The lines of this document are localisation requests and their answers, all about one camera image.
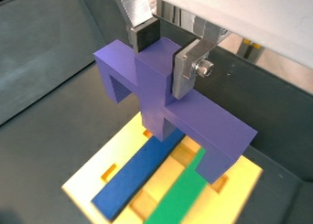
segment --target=blue block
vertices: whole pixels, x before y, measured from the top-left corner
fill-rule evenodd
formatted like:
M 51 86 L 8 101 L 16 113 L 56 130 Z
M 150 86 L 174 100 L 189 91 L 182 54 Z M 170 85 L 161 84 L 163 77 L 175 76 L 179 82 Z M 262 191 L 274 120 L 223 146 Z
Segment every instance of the blue block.
M 120 214 L 135 193 L 171 154 L 183 135 L 177 129 L 162 142 L 153 136 L 92 199 L 92 203 L 110 221 Z

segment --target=gray floor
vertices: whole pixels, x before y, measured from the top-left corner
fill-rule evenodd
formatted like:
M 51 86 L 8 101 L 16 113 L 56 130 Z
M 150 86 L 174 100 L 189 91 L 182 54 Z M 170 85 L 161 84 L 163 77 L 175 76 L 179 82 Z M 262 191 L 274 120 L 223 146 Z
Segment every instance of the gray floor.
M 1 126 L 1 224 L 88 223 L 60 187 L 137 112 L 135 96 L 107 98 L 91 66 Z

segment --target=metal bracket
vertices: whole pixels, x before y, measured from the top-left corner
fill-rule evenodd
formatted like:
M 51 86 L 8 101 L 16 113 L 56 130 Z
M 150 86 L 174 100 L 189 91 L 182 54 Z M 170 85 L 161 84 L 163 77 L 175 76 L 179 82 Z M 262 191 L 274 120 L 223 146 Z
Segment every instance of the metal bracket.
M 209 76 L 214 64 L 206 60 L 209 51 L 230 35 L 230 32 L 202 18 L 194 19 L 194 34 L 203 37 L 185 47 L 174 57 L 173 95 L 181 99 L 194 86 L 195 76 Z
M 161 38 L 161 22 L 153 17 L 149 0 L 115 0 L 127 24 L 135 53 Z

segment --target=green bar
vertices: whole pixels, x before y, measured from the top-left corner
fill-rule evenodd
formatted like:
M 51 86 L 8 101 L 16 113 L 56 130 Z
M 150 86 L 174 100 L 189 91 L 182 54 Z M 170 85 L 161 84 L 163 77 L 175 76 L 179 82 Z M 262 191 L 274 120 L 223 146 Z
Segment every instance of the green bar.
M 146 224 L 178 224 L 183 220 L 207 182 L 194 171 L 206 150 L 202 148 L 173 185 Z

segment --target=yellow board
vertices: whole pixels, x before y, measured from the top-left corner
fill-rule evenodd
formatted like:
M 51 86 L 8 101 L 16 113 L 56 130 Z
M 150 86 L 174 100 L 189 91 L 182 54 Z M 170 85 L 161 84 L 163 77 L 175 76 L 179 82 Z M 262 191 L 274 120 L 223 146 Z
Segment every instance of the yellow board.
M 236 223 L 261 173 L 262 169 L 241 156 L 221 177 L 223 181 L 219 189 L 210 185 L 205 188 L 182 223 Z
M 149 140 L 143 134 L 145 130 L 141 114 L 138 114 L 63 185 L 64 193 L 71 197 L 91 223 L 110 223 L 91 200 L 107 183 L 102 176 L 108 180 L 119 172 Z M 108 175 L 107 170 L 111 170 L 112 165 L 116 167 Z M 142 219 L 127 207 L 114 223 L 137 224 L 142 223 Z
M 66 194 L 91 223 L 111 223 L 91 200 L 149 138 L 150 133 L 142 126 L 141 114 L 138 114 L 63 185 Z M 199 148 L 199 144 L 190 137 L 186 136 L 182 139 L 174 152 L 114 220 L 114 224 L 145 222 Z M 221 179 L 205 188 L 182 223 L 234 223 L 261 172 L 262 169 L 241 156 Z

